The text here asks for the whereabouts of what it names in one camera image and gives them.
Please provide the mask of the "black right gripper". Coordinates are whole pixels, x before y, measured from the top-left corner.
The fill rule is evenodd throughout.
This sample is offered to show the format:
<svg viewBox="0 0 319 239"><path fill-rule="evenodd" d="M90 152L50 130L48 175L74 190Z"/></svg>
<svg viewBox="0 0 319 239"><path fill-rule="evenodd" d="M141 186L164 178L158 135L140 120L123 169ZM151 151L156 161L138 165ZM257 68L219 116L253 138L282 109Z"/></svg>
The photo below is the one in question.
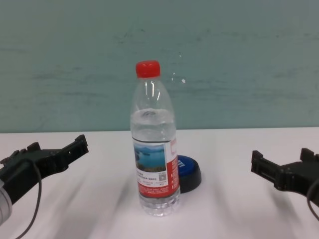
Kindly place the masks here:
<svg viewBox="0 0 319 239"><path fill-rule="evenodd" d="M311 185L319 178L319 155L308 148L302 148L300 160L280 166L253 150L251 172L273 183L279 191L294 192L306 197Z"/></svg>

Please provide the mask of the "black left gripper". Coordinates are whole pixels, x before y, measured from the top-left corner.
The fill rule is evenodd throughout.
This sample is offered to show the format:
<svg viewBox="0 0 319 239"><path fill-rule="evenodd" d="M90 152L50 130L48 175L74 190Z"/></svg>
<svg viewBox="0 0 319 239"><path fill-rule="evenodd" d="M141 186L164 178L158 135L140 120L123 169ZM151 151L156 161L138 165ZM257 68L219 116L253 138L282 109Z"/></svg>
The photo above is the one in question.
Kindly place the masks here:
<svg viewBox="0 0 319 239"><path fill-rule="evenodd" d="M88 152L88 144L83 134L61 149L41 150L39 143L34 142L0 161L3 165L0 180L4 182L3 187L10 200L17 202L39 180L65 171L72 162Z"/></svg>

